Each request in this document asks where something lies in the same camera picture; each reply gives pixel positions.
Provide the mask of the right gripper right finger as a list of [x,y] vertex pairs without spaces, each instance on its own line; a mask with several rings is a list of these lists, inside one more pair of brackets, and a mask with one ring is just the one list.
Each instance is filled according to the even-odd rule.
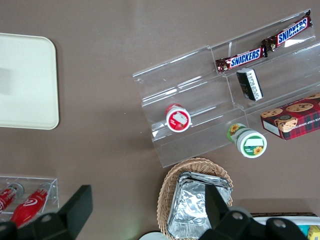
[[211,225],[201,240],[264,240],[264,225],[241,207],[228,207],[214,185],[205,186],[205,210]]

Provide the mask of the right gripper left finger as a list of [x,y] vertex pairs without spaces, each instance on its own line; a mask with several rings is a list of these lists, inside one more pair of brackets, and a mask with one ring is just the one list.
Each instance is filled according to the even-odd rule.
[[91,185],[82,185],[58,212],[17,230],[18,240],[75,240],[93,212]]

